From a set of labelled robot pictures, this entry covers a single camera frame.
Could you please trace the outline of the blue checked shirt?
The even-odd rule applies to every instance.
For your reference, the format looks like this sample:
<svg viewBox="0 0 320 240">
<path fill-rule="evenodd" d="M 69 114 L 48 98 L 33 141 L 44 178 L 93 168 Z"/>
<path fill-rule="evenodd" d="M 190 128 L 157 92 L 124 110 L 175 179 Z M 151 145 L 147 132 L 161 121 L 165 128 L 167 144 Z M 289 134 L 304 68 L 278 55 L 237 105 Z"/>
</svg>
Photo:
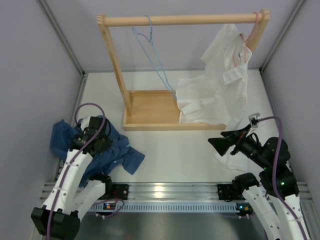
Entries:
<svg viewBox="0 0 320 240">
<path fill-rule="evenodd" d="M 125 171 L 133 175 L 145 158 L 144 154 L 131 147 L 128 137 L 120 134 L 108 120 L 105 120 L 105 125 L 102 132 L 112 141 L 111 146 L 93 157 L 80 180 L 80 188 L 85 187 L 89 179 L 95 175 L 110 174 L 118 165 L 122 165 Z M 52 127 L 49 148 L 57 158 L 65 162 L 73 138 L 82 133 L 80 126 L 72 127 L 61 120 Z"/>
</svg>

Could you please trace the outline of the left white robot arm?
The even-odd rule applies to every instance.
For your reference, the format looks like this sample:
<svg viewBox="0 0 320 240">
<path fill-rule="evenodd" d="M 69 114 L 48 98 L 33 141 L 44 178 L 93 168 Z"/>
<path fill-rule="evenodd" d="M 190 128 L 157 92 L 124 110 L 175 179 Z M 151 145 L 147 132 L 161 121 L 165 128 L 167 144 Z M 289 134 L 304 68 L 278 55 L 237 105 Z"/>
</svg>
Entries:
<svg viewBox="0 0 320 240">
<path fill-rule="evenodd" d="M 41 207 L 35 207 L 31 219 L 38 232 L 48 240 L 73 240 L 87 211 L 98 199 L 109 199 L 113 187 L 109 176 L 96 174 L 79 190 L 81 179 L 96 155 L 105 152 L 112 141 L 104 116 L 90 117 L 79 124 L 81 131 L 69 143 L 62 171 Z"/>
</svg>

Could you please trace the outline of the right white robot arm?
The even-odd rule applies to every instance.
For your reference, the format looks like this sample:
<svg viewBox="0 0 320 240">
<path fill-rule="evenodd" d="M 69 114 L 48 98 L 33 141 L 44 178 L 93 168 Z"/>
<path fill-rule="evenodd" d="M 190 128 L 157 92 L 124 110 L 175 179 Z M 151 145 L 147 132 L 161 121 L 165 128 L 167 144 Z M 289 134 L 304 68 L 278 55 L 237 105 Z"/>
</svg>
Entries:
<svg viewBox="0 0 320 240">
<path fill-rule="evenodd" d="M 225 131 L 208 142 L 221 156 L 242 154 L 262 171 L 237 175 L 232 180 L 236 198 L 249 203 L 270 240 L 315 240 L 315 226 L 301 204 L 301 187 L 288 166 L 291 157 L 282 135 L 261 144 L 253 126 Z"/>
</svg>

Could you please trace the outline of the light blue wire hanger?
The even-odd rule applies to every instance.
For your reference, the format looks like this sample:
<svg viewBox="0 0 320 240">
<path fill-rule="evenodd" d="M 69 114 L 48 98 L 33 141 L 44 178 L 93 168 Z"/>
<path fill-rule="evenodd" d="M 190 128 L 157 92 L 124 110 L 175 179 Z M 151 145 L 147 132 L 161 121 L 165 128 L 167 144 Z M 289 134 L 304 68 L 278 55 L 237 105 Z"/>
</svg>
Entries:
<svg viewBox="0 0 320 240">
<path fill-rule="evenodd" d="M 164 68 L 164 64 L 162 59 L 160 58 L 159 52 L 155 46 L 154 39 L 153 39 L 153 22 L 149 15 L 145 15 L 148 20 L 149 26 L 149 35 L 143 34 L 142 32 L 138 31 L 136 26 L 131 28 L 132 33 L 137 40 L 140 48 L 144 52 L 145 56 L 147 57 L 149 63 L 151 64 L 153 70 L 157 74 L 158 78 L 162 82 L 165 89 L 169 92 L 171 97 L 174 101 L 177 100 L 177 95 L 175 89 L 171 86 L 166 70 Z"/>
</svg>

